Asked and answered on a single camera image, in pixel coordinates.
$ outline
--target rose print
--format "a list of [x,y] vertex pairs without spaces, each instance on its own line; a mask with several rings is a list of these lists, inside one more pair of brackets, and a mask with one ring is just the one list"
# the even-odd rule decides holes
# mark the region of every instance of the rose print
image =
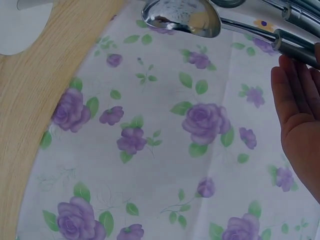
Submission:
[[91,117],[90,109],[83,104],[83,94],[69,87],[62,95],[52,115],[52,122],[62,130],[78,132]]
[[142,229],[141,224],[132,224],[120,230],[116,240],[141,240],[145,231]]

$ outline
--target leaf print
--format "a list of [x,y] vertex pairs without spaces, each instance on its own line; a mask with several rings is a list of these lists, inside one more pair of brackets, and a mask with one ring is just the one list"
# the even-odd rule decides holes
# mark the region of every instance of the leaf print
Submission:
[[224,232],[224,229],[222,226],[219,226],[213,222],[210,222],[209,237],[211,240],[221,240],[223,232]]
[[233,143],[234,138],[235,138],[235,130],[233,127],[231,127],[227,133],[221,134],[220,141],[222,145],[225,148],[227,148]]
[[247,53],[250,57],[256,55],[256,51],[255,51],[255,49],[254,49],[252,46],[250,46],[250,47],[248,47],[248,48],[246,49],[246,53]]
[[142,29],[145,29],[148,27],[148,25],[145,23],[143,20],[136,20],[135,21],[136,25]]
[[104,211],[99,216],[99,222],[105,229],[107,238],[110,237],[112,231],[114,230],[114,217],[112,216],[111,212]]
[[45,131],[40,141],[40,147],[43,150],[45,150],[50,146],[51,142],[52,142],[51,133],[49,131]]
[[251,202],[248,208],[248,213],[256,216],[259,219],[261,216],[260,203],[258,201]]
[[174,211],[170,213],[169,221],[171,224],[174,224],[177,221],[177,214]]
[[237,158],[238,163],[244,164],[244,163],[248,162],[248,160],[249,160],[249,155],[248,154],[240,153],[238,155],[238,158]]
[[246,47],[246,45],[239,43],[239,42],[234,42],[231,44],[231,47],[238,49],[238,50],[242,50]]
[[208,82],[206,80],[199,80],[195,85],[195,91],[198,95],[204,94],[208,90]]
[[119,100],[121,99],[121,93],[118,90],[113,89],[110,92],[110,97],[114,100]]
[[128,36],[125,40],[123,40],[124,44],[133,44],[140,38],[140,35],[131,35]]
[[189,74],[183,71],[179,72],[179,80],[183,86],[187,87],[188,89],[192,89],[192,78]]
[[79,181],[76,185],[74,185],[73,195],[75,197],[83,198],[88,203],[90,203],[91,194],[90,194],[89,188],[81,181]]
[[126,164],[127,162],[129,162],[132,159],[132,157],[133,155],[127,154],[125,151],[120,152],[120,159],[123,164]]
[[198,158],[203,156],[208,150],[208,145],[199,145],[191,143],[189,145],[189,154],[192,158]]
[[180,226],[181,226],[183,229],[185,229],[186,226],[187,226],[187,219],[185,218],[185,216],[180,215],[180,216],[178,217],[178,223],[180,224]]
[[180,116],[186,115],[188,109],[192,107],[192,103],[189,101],[181,101],[171,108],[170,112]]
[[91,112],[91,119],[93,119],[96,116],[96,114],[98,112],[98,109],[99,109],[99,100],[98,100],[98,98],[96,96],[90,98],[86,102],[85,105],[89,108],[89,110]]
[[149,34],[143,35],[143,37],[141,38],[141,42],[143,45],[149,45],[150,43],[152,43],[152,37]]
[[271,229],[267,228],[261,233],[261,240],[270,240],[271,239]]
[[132,202],[128,202],[125,206],[126,213],[131,216],[139,216],[139,210]]
[[51,231],[58,232],[59,228],[57,225],[57,216],[54,213],[48,212],[46,210],[43,210],[42,214],[43,214],[44,221],[49,227],[49,229]]
[[185,197],[186,197],[185,191],[184,191],[182,188],[179,189],[178,197],[179,197],[180,202],[181,202],[183,199],[185,199]]
[[289,232],[289,226],[288,226],[288,224],[284,223],[284,224],[282,225],[282,227],[281,227],[281,232],[282,232],[283,234],[288,234],[288,232]]

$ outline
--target human hand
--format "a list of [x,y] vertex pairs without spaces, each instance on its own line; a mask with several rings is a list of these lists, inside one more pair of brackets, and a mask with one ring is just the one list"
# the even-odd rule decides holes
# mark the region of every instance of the human hand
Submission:
[[[320,62],[320,44],[315,54]],[[320,72],[284,55],[271,70],[281,144],[295,173],[320,203]]]

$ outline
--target green leaf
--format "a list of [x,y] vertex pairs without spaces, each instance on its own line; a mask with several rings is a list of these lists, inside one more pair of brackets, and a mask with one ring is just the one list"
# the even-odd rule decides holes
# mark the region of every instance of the green leaf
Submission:
[[183,229],[185,229],[186,226],[187,226],[187,219],[185,218],[185,216],[180,215],[180,216],[178,217],[178,223],[180,224],[180,226],[181,226]]
[[214,64],[210,63],[210,65],[207,66],[206,69],[209,71],[215,71],[217,70],[217,67]]
[[242,50],[246,47],[246,45],[239,43],[239,42],[234,42],[231,44],[231,47],[238,49],[238,50]]
[[233,143],[234,138],[235,138],[235,130],[233,127],[231,127],[227,133],[221,134],[220,141],[222,145],[225,148],[227,148]]
[[149,80],[150,82],[156,82],[156,81],[158,81],[158,79],[157,79],[155,76],[153,76],[153,75],[148,76],[148,80]]
[[204,94],[208,90],[208,82],[206,80],[199,80],[195,85],[195,91],[198,95]]
[[145,29],[148,27],[148,25],[143,20],[137,20],[137,21],[135,21],[135,23],[138,25],[138,27],[140,27],[142,29]]
[[261,233],[261,240],[270,240],[271,239],[271,229],[267,228]]
[[189,101],[181,101],[174,105],[173,108],[170,109],[170,112],[173,114],[184,116],[192,106],[192,103]]
[[49,131],[45,131],[40,141],[40,147],[43,150],[45,150],[50,146],[51,142],[52,142],[51,133]]
[[90,98],[85,104],[91,112],[91,119],[95,117],[99,109],[99,100],[96,96]]
[[295,192],[299,189],[298,184],[296,182],[293,183],[293,185],[291,186],[291,191]]
[[246,49],[246,53],[247,53],[250,57],[256,55],[256,51],[255,51],[255,49],[254,49],[252,46],[250,46],[250,47],[248,47],[248,48]]
[[121,99],[121,93],[118,90],[113,89],[110,92],[110,97],[114,100],[119,100]]
[[155,131],[155,132],[153,133],[153,137],[154,137],[154,138],[159,137],[160,134],[161,134],[161,129],[159,129],[158,131]]
[[174,211],[170,213],[169,221],[171,224],[174,224],[177,221],[177,214]]
[[248,213],[256,216],[259,219],[261,216],[260,203],[258,201],[251,202],[248,208]]
[[284,223],[284,224],[282,225],[282,227],[281,227],[281,232],[282,232],[283,234],[288,234],[288,232],[289,232],[289,226],[288,226],[288,224]]
[[142,128],[143,125],[144,125],[144,117],[141,114],[135,116],[130,123],[131,128]]
[[121,151],[120,152],[120,158],[123,164],[126,164],[127,162],[129,162],[132,159],[133,155],[128,154],[125,151]]
[[143,79],[146,77],[146,75],[144,75],[143,73],[136,73],[135,76],[138,78],[138,79]]
[[152,37],[149,34],[145,34],[143,35],[143,37],[141,38],[141,42],[143,45],[149,45],[150,43],[152,43]]
[[49,229],[51,231],[58,232],[59,228],[57,225],[57,216],[54,213],[46,211],[46,210],[42,210],[42,213],[43,213],[44,221],[47,224],[47,226],[49,227]]
[[221,240],[223,232],[224,232],[224,229],[222,226],[219,226],[213,222],[210,222],[209,237],[211,240]]
[[180,202],[181,202],[183,199],[185,199],[185,197],[186,197],[185,191],[184,191],[182,188],[179,189],[178,197],[179,197]]
[[245,153],[240,153],[240,154],[238,155],[237,160],[238,160],[238,163],[244,164],[244,163],[248,162],[248,160],[249,160],[249,155],[248,155],[248,154],[245,154]]
[[128,36],[125,40],[123,40],[124,44],[133,44],[140,38],[140,35],[131,35]]
[[115,226],[114,217],[112,216],[111,212],[104,211],[101,213],[99,216],[99,223],[101,223],[104,227],[107,238],[110,237]]
[[179,72],[179,80],[183,86],[187,87],[188,89],[192,89],[192,78],[189,74],[183,71]]
[[88,203],[90,203],[91,194],[90,194],[89,188],[82,181],[79,181],[76,185],[74,185],[73,195],[75,197],[83,198]]
[[189,145],[189,154],[192,158],[198,158],[203,156],[208,150],[208,145],[198,145],[191,143]]
[[139,216],[139,210],[132,202],[128,202],[125,206],[126,213],[131,216]]
[[191,208],[191,205],[189,205],[189,204],[182,205],[182,206],[180,207],[179,211],[180,211],[180,212],[186,212],[186,211],[190,210],[190,208]]

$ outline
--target fabric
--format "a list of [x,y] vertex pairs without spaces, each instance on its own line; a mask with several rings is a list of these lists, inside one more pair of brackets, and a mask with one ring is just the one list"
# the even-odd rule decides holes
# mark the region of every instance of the fabric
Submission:
[[280,143],[279,54],[227,30],[150,28],[143,4],[114,18],[61,97],[17,238],[314,240],[320,207]]

